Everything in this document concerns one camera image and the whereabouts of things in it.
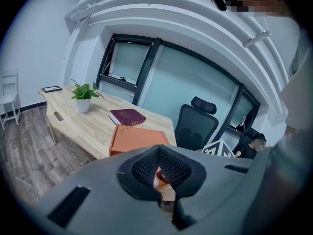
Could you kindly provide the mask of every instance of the white wall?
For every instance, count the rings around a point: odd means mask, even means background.
[[[258,114],[252,124],[252,128],[256,131],[260,131],[267,115],[268,115],[268,105],[261,104]]]
[[[68,65],[70,75],[65,84],[73,84],[70,78],[77,83],[90,85],[96,81],[103,54],[112,35],[113,32],[101,24],[85,26],[77,41],[73,60]]]
[[[1,45],[0,68],[19,72],[21,107],[44,101],[42,87],[59,85],[73,23],[64,14],[79,0],[28,0]]]
[[[107,27],[105,27],[101,32],[101,35],[98,38],[98,41],[93,49],[93,53],[88,65],[85,83],[92,85],[93,82],[96,81],[103,54],[107,48],[107,45],[109,44],[112,35],[113,32],[110,31]]]

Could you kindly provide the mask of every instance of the black window frame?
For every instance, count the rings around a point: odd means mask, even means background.
[[[232,126],[230,122],[228,124],[229,130],[235,130],[236,132],[240,134],[247,133],[249,131],[260,109],[260,103],[255,99],[255,97],[246,88],[244,88],[242,96],[246,97],[246,99],[253,105],[253,108],[249,111],[249,113],[246,116],[247,118],[245,120],[245,128],[243,126],[242,127]]]
[[[139,81],[142,80],[141,76],[145,74],[144,71],[147,69],[147,65],[150,63],[150,60],[152,59],[153,61],[155,58],[156,52],[152,51],[152,49],[154,49],[153,46],[155,46],[155,42],[158,42],[157,38],[114,33],[111,36],[109,44],[107,45],[107,48],[104,52],[104,55],[103,55],[103,58],[99,67],[99,71],[98,71],[98,75],[96,79],[97,88],[99,88],[100,81],[105,81],[105,82],[117,85],[119,87],[122,87],[124,89],[127,89],[131,92],[135,92],[135,94],[136,93],[138,94],[137,87],[138,87]],[[112,54],[113,54],[114,46],[116,43],[140,44],[140,45],[149,46],[149,50],[141,66],[136,84],[132,84],[132,83],[123,81],[122,79],[117,79],[115,77],[108,76],[108,74],[106,74],[109,72],[109,67],[111,65],[109,64],[109,62],[111,62],[112,60]]]
[[[146,57],[144,59],[144,62],[142,64],[142,67],[141,67],[141,70],[139,72],[137,82],[135,85],[128,83],[126,81],[119,80],[117,78],[110,77],[108,75],[103,74],[103,69],[111,61],[112,52],[113,52],[115,43],[129,43],[129,42],[131,42],[132,44],[141,44],[141,45],[150,46],[150,48],[146,54]],[[230,123],[230,121],[231,121],[231,119],[232,119],[232,117],[233,117],[233,115],[234,115],[234,113],[238,107],[239,101],[240,101],[242,96],[245,96],[251,102],[251,104],[254,106],[254,108],[249,112],[249,114],[251,114],[251,116],[250,116],[249,123],[246,126],[246,132],[251,128],[251,126],[252,126],[252,124],[253,124],[253,122],[254,122],[257,114],[258,114],[258,111],[260,108],[260,103],[248,91],[248,89],[245,87],[245,85],[243,83],[241,83],[238,79],[236,79],[233,75],[231,75],[229,72],[224,70],[221,66],[212,62],[208,58],[206,58],[206,57],[204,57],[204,56],[202,56],[202,55],[200,55],[200,54],[198,54],[192,50],[189,50],[185,47],[173,44],[173,43],[168,42],[168,41],[164,41],[161,38],[150,38],[150,37],[128,35],[128,34],[113,34],[111,39],[110,39],[110,42],[109,42],[109,44],[105,50],[105,53],[104,53],[102,61],[101,61],[101,65],[99,67],[99,71],[98,71],[98,75],[97,75],[97,79],[96,79],[97,88],[99,88],[100,81],[105,81],[105,82],[117,85],[119,87],[122,87],[124,89],[127,89],[129,91],[132,91],[132,92],[134,92],[134,98],[133,98],[132,104],[137,105],[139,102],[144,84],[146,82],[147,76],[149,74],[151,65],[155,59],[157,50],[158,50],[160,45],[181,51],[185,54],[188,54],[188,55],[208,64],[209,66],[213,67],[214,69],[216,69],[217,71],[219,71],[220,73],[222,73],[223,75],[228,77],[237,86],[239,86],[235,100],[231,106],[231,109],[228,112],[228,115],[227,115],[224,123],[222,123],[218,133],[216,134],[216,136],[214,137],[212,142],[219,140],[221,138],[222,134],[226,130],[231,131],[233,133],[236,133],[237,135],[241,134],[240,131],[237,131],[236,128],[229,125],[229,123]]]

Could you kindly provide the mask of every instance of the wooden floor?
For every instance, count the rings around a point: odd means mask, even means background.
[[[55,145],[45,115],[46,106],[22,112],[0,130],[0,169],[17,197],[35,204],[51,187],[87,163],[96,160],[84,149],[55,131]],[[174,203],[161,203],[172,219]]]

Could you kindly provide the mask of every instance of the person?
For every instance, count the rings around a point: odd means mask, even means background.
[[[249,144],[242,143],[238,147],[235,157],[254,159],[257,152],[261,151],[266,146],[264,134],[257,133],[253,137],[253,141]]]

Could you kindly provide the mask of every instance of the window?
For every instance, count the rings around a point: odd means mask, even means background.
[[[219,126],[210,140],[225,139],[230,148],[249,130],[260,106],[222,67],[160,38],[113,34],[96,84],[105,93],[171,118],[174,128],[182,105],[190,105],[195,96],[214,103]]]
[[[139,106],[172,119],[176,127],[180,108],[197,96],[214,103],[221,122],[232,105],[236,84],[208,64],[181,51],[164,47],[157,66],[150,70]]]
[[[231,131],[229,129],[226,129],[225,132],[222,134],[221,139],[224,140],[224,142],[227,144],[230,150],[236,154],[237,151],[234,151],[237,144],[239,143],[240,134]]]
[[[260,104],[244,90],[229,126],[239,132],[247,132],[258,113]]]
[[[136,84],[149,47],[132,43],[116,43],[109,76]]]
[[[235,113],[230,121],[230,125],[232,127],[237,128],[237,126],[240,125],[240,123],[246,120],[248,113],[253,108],[254,106],[252,105],[252,103],[245,96],[242,96],[240,98],[237,109],[235,110]]]

